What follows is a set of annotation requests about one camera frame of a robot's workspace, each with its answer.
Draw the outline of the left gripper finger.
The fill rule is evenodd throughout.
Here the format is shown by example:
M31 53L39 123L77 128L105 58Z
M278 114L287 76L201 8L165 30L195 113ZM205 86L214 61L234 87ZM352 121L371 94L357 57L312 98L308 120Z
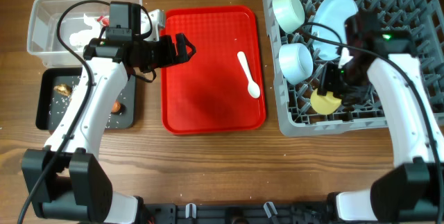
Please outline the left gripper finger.
M192 53L196 52L196 47L186 38L184 33L176 34L176 49L178 53L187 53L187 47Z
M175 63L176 64L182 64L182 63L186 63L189 62L191 57L194 55L194 52L183 52L183 53L179 53L176 57L175 57Z

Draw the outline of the yellow plastic cup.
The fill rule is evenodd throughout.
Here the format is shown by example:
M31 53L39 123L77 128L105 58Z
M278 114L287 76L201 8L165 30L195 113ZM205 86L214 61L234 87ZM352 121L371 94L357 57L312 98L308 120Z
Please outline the yellow plastic cup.
M311 94L310 103L318 114L329 115L339 108L342 100L334 97L332 92L327 92L325 96L318 95L318 90L315 89Z

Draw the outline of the light blue bowl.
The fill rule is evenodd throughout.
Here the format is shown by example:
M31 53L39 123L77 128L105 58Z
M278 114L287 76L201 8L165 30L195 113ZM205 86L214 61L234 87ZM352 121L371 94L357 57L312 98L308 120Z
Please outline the light blue bowl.
M278 61L284 78L292 85L307 80L313 73L314 63L311 53L304 44L282 45Z

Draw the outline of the red snack wrapper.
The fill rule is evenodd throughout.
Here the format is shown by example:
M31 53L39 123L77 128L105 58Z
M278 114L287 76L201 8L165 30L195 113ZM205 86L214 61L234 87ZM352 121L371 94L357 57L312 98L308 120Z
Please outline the red snack wrapper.
M110 21L109 21L109 17L106 16L100 16L97 19L97 22L101 25L101 26L109 26Z

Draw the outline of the orange carrot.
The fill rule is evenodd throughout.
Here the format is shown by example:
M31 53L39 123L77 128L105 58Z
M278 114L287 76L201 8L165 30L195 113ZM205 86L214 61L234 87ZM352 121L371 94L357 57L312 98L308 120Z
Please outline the orange carrot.
M112 113L112 114L116 114L116 113L119 113L120 110L121 110L121 104L120 104L120 102L115 101L115 102L114 102L114 105L112 106L112 111L111 111L111 113Z

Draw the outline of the light blue plate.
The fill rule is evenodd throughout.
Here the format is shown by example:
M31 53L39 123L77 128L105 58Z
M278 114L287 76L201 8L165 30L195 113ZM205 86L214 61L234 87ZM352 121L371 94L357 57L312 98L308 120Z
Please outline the light blue plate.
M357 13L358 7L354 0L324 0L316 11L314 22L333 29L346 44L345 21ZM321 60L330 61L338 58L338 46L315 40L313 48L320 50L318 56Z

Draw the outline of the white tissue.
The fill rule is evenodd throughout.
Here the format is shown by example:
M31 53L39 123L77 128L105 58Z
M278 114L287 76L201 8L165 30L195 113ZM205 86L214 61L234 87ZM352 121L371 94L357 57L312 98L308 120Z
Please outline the white tissue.
M76 33L72 33L69 36L70 45L77 48L78 50L81 50L86 44L89 43L92 38L98 37L103 27L103 24L101 22L102 19L103 16L94 18L83 15L83 23L84 25L89 26L89 28L78 31Z

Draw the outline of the white plastic spoon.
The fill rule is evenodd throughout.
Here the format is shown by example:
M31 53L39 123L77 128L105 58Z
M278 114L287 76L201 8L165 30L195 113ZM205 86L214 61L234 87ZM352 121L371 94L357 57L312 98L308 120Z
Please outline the white plastic spoon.
M259 98L261 91L260 91L259 85L253 80L253 77L250 72L250 68L248 66L246 54L243 51L239 51L237 53L237 58L238 58L239 64L241 65L241 67L246 75L247 81L248 81L248 86L247 86L248 93L253 98Z

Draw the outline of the light green bowl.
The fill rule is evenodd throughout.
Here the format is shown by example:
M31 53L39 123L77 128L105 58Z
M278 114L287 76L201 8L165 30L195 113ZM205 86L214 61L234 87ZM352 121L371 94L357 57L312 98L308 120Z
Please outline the light green bowl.
M275 18L287 34L293 33L305 22L305 11L300 0L272 0Z

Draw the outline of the white rice pile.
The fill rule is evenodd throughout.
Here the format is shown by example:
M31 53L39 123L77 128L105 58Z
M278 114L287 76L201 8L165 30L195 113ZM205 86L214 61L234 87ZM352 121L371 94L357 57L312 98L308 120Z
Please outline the white rice pile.
M71 85L68 86L70 86L73 91L71 96L69 97L62 96L54 91L55 94L50 99L48 121L47 121L48 130L55 130L57 128L63 116L65 115L67 108L71 103L72 96L76 91L77 85L72 83Z

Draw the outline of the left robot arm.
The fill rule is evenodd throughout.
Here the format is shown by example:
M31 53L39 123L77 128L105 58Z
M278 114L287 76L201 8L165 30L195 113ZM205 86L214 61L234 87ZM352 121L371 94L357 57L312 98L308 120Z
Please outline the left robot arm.
M32 207L39 218L154 223L142 198L114 191L98 162L100 143L114 102L134 68L153 73L188 62L195 53L182 33L156 42L138 37L92 39L79 59L82 77L62 121L42 149L24 153L28 198L17 221L22 223Z

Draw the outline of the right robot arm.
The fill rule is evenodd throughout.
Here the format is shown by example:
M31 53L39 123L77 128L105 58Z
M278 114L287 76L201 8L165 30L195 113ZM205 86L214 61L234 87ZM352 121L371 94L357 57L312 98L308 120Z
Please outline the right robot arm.
M391 134L394 168L369 189L332 194L335 218L357 222L443 222L443 134L407 31L358 31L335 42L319 95L355 102L374 89Z

